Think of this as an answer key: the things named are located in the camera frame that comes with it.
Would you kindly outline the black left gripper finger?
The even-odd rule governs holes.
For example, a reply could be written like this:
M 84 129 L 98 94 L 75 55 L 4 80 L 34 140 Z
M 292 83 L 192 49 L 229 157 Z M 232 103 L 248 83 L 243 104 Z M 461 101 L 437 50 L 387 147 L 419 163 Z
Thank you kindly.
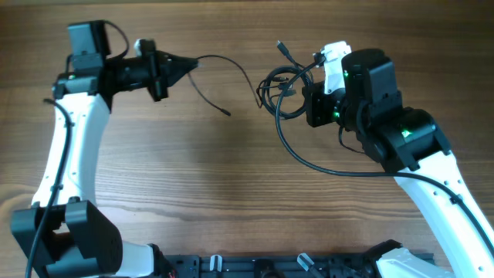
M 190 72 L 198 67 L 196 58 L 183 57 L 169 54 L 167 58 L 168 67 L 173 71 Z
M 196 63 L 173 63 L 168 67 L 167 86 L 172 87 L 186 74 L 190 73 L 197 67 Z

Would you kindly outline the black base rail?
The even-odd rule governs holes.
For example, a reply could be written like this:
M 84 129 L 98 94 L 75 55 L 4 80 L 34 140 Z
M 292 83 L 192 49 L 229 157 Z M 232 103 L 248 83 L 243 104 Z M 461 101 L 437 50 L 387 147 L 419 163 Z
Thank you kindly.
M 211 258 L 197 255 L 165 257 L 182 278 L 311 278 L 296 256 L 223 256 L 220 270 L 211 270 Z M 377 266 L 359 253 L 310 256 L 322 277 L 379 277 Z

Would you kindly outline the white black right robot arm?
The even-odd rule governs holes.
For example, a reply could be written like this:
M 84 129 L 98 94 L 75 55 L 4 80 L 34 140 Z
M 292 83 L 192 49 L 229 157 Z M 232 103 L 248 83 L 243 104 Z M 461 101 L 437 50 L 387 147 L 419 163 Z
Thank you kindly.
M 325 80 L 304 90 L 307 122 L 355 133 L 415 203 L 457 277 L 493 275 L 493 228 L 469 192 L 431 114 L 404 107 L 394 63 L 381 49 L 326 46 L 314 55 Z

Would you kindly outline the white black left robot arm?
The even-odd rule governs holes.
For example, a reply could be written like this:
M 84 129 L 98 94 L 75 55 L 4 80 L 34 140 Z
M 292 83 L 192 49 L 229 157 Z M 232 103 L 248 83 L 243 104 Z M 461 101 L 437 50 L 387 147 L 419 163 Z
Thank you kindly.
M 12 235 L 27 257 L 26 276 L 176 277 L 154 244 L 133 244 L 97 208 L 96 164 L 113 97 L 144 88 L 154 101 L 194 70 L 195 58 L 135 42 L 135 57 L 113 56 L 107 22 L 68 28 L 72 52 L 52 85 L 55 127 L 49 157 L 31 205 L 12 213 Z

